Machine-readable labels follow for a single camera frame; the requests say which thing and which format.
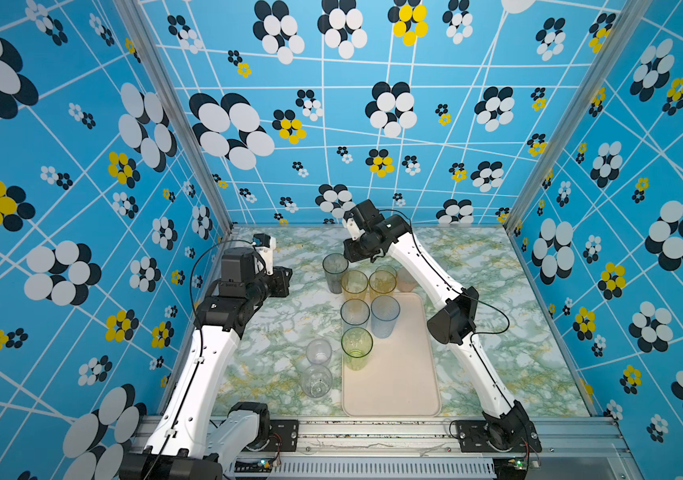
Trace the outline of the amber tall glass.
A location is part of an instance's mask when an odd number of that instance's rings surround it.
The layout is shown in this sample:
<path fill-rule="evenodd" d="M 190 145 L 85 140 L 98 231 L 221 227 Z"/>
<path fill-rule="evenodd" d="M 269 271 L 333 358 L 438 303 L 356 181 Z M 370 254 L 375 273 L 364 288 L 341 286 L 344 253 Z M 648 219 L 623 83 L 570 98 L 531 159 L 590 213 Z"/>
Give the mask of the amber tall glass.
<path fill-rule="evenodd" d="M 359 270 L 347 270 L 341 278 L 341 289 L 343 289 L 345 300 L 365 301 L 369 289 L 369 276 Z"/>
<path fill-rule="evenodd" d="M 397 277 L 387 270 L 377 270 L 369 276 L 369 297 L 371 300 L 391 295 L 397 287 Z"/>

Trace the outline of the grey smoky tall glass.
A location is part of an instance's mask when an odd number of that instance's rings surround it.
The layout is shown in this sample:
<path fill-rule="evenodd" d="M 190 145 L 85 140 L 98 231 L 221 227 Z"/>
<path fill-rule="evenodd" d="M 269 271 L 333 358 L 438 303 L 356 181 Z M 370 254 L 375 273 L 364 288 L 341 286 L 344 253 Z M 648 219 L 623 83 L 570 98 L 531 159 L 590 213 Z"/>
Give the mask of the grey smoky tall glass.
<path fill-rule="evenodd" d="M 349 261 L 341 253 L 327 255 L 322 263 L 327 286 L 333 294 L 342 294 L 342 279 L 349 269 Z"/>

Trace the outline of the small pink frosted glass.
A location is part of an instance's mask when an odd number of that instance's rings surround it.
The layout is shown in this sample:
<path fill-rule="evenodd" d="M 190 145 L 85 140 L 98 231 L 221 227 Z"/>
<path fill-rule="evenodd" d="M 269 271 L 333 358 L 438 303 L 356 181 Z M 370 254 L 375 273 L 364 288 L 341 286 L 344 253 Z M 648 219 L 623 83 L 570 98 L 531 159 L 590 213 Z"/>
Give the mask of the small pink frosted glass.
<path fill-rule="evenodd" d="M 413 275 L 405 267 L 399 268 L 397 270 L 397 289 L 401 292 L 413 292 L 416 287 L 417 280 L 413 278 Z"/>

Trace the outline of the blue frosted tall glass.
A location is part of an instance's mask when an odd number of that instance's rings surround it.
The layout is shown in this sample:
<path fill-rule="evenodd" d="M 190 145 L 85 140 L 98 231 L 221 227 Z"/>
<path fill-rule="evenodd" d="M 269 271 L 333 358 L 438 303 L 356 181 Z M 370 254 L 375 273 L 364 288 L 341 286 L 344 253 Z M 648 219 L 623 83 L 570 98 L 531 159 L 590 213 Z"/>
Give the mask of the blue frosted tall glass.
<path fill-rule="evenodd" d="M 391 336 L 401 314 L 399 301 L 389 295 L 377 296 L 371 302 L 371 332 L 379 339 Z"/>

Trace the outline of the blue clear faceted glass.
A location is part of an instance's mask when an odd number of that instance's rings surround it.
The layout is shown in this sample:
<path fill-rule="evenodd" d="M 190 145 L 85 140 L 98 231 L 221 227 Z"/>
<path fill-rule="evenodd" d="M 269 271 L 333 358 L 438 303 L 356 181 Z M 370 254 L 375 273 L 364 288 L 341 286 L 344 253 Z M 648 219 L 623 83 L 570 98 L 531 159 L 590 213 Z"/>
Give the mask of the blue clear faceted glass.
<path fill-rule="evenodd" d="M 341 322 L 343 322 L 343 332 L 353 328 L 367 328 L 371 310 L 365 300 L 353 298 L 347 300 L 341 306 Z"/>

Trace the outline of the green clear glass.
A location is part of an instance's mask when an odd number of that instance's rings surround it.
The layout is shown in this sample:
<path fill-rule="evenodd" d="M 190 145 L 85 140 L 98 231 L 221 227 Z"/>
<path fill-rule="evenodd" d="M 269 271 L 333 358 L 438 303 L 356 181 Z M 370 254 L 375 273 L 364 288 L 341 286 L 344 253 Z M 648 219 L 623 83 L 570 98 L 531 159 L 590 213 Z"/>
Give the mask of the green clear glass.
<path fill-rule="evenodd" d="M 373 351 L 373 336 L 365 328 L 351 328 L 341 338 L 341 349 L 345 353 L 347 368 L 351 371 L 362 370 Z"/>

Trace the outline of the small yellow glass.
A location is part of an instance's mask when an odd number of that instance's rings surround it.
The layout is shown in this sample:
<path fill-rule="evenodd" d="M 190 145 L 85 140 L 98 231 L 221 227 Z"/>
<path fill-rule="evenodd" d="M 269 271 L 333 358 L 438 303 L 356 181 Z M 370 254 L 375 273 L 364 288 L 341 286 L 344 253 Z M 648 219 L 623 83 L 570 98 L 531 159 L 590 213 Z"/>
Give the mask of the small yellow glass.
<path fill-rule="evenodd" d="M 377 271 L 385 271 L 389 272 L 389 274 L 393 275 L 393 277 L 397 276 L 397 269 L 395 269 L 393 266 L 382 265 L 377 268 Z"/>

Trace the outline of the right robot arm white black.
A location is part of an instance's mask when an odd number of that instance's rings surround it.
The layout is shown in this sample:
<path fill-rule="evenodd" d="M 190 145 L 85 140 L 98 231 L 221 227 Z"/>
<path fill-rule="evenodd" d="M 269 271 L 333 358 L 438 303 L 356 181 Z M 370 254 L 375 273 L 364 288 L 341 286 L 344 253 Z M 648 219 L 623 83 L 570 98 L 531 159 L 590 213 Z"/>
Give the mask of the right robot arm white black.
<path fill-rule="evenodd" d="M 449 346 L 461 361 L 475 388 L 483 418 L 487 422 L 489 444 L 499 451 L 509 451 L 523 444 L 531 452 L 543 451 L 535 424 L 519 399 L 505 386 L 487 357 L 475 325 L 477 308 L 485 305 L 473 287 L 453 279 L 423 248 L 413 226 L 396 211 L 385 217 L 365 200 L 343 214 L 343 226 L 349 239 L 343 242 L 343 256 L 351 263 L 389 256 L 405 268 L 437 308 L 427 320 L 427 330 L 437 342 Z"/>

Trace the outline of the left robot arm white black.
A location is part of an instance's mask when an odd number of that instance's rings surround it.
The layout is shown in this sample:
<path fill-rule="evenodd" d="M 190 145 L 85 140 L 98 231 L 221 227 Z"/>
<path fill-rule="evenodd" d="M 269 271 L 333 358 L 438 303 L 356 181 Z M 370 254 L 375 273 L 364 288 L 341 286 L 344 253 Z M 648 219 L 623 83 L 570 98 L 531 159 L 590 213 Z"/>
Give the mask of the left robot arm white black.
<path fill-rule="evenodd" d="M 246 447 L 268 441 L 265 403 L 236 404 L 218 427 L 211 414 L 248 323 L 269 298 L 290 294 L 293 271 L 274 264 L 276 246 L 275 238 L 259 233 L 223 252 L 220 276 L 196 309 L 190 352 L 172 398 L 143 452 L 124 457 L 120 478 L 223 479 Z"/>

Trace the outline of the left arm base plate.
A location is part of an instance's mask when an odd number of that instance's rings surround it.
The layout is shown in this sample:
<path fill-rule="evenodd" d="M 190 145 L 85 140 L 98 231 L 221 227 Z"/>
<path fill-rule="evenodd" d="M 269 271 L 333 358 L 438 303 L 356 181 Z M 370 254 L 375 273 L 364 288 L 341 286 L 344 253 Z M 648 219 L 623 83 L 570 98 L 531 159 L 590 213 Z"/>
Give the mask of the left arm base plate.
<path fill-rule="evenodd" d="M 267 442 L 260 448 L 246 447 L 244 452 L 295 452 L 300 422 L 295 419 L 272 419 Z"/>

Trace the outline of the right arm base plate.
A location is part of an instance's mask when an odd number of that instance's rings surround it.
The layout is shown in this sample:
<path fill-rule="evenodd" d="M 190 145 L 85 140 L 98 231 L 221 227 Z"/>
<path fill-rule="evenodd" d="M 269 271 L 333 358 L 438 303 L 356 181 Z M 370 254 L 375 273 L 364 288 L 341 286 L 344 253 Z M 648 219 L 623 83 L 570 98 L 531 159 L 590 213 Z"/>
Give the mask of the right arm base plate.
<path fill-rule="evenodd" d="M 541 453 L 541 437 L 533 422 L 529 422 L 521 430 L 519 440 L 505 448 L 495 447 L 491 444 L 491 434 L 487 429 L 485 420 L 453 420 L 449 424 L 449 435 L 459 442 L 459 448 L 463 453 L 515 453 L 526 454 Z"/>

